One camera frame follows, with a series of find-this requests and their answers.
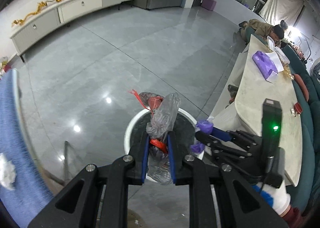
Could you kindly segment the right dark red forearm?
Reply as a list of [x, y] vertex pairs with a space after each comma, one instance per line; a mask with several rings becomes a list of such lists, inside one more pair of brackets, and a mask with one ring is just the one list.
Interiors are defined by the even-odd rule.
[[291, 205], [287, 207], [280, 217], [287, 223], [289, 228], [301, 227], [304, 221], [300, 210], [297, 207], [292, 207]]

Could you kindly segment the right gloved hand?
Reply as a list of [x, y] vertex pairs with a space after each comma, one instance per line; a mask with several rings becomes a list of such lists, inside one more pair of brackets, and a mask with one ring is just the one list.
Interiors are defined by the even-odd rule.
[[286, 191], [285, 181], [281, 183], [280, 188], [274, 188], [267, 184], [262, 186], [261, 182], [252, 187], [280, 217], [284, 217], [291, 209], [291, 196]]

